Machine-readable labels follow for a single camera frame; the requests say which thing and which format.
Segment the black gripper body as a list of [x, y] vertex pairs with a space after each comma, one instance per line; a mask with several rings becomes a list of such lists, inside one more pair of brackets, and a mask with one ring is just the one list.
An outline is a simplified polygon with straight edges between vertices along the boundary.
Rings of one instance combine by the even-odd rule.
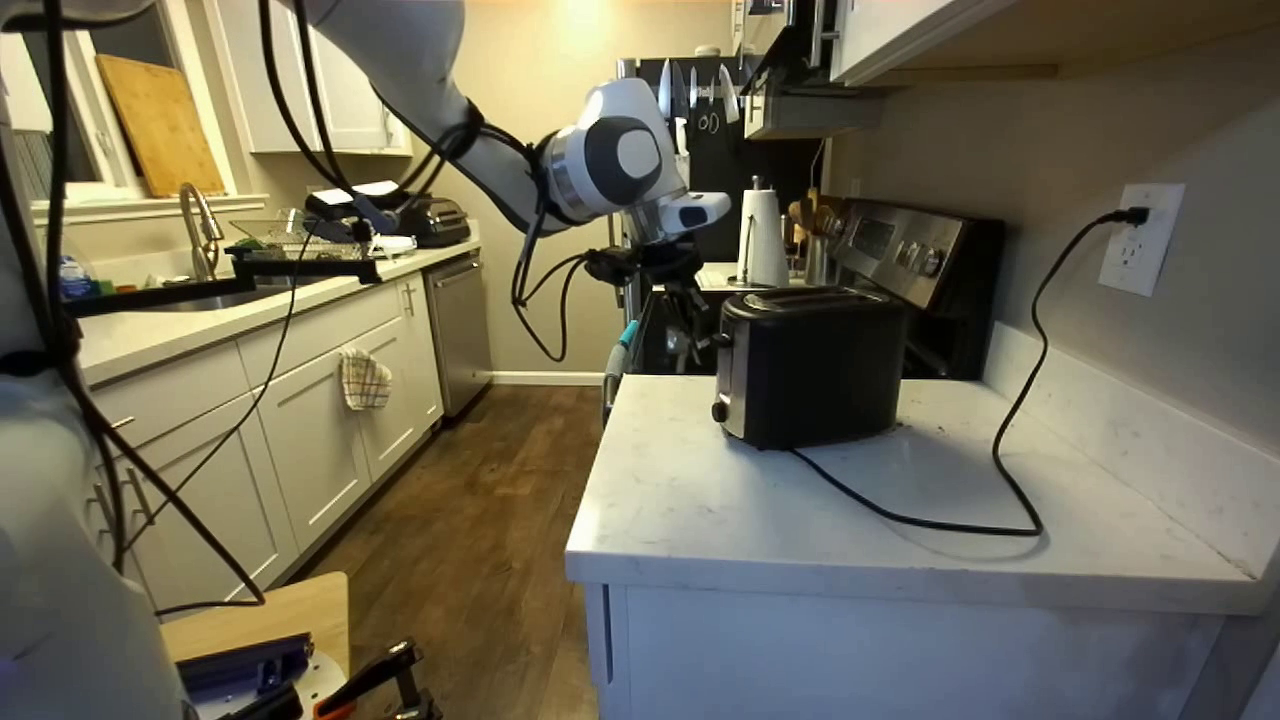
[[695, 296], [695, 271], [705, 268], [705, 258], [693, 240], [634, 245], [634, 248], [594, 248], [585, 268], [594, 281], [611, 287], [649, 281], [649, 284], [671, 284], [678, 291]]

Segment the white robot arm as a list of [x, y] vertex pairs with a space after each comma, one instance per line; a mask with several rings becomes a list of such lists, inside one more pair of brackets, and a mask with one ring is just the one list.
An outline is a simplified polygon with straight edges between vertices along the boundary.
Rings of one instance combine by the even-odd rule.
[[290, 0], [335, 46], [377, 100], [462, 170], [529, 240], [624, 212], [645, 245], [671, 245], [732, 212], [729, 194], [680, 177], [655, 92], [622, 78], [541, 143], [497, 129], [455, 84], [465, 0]]

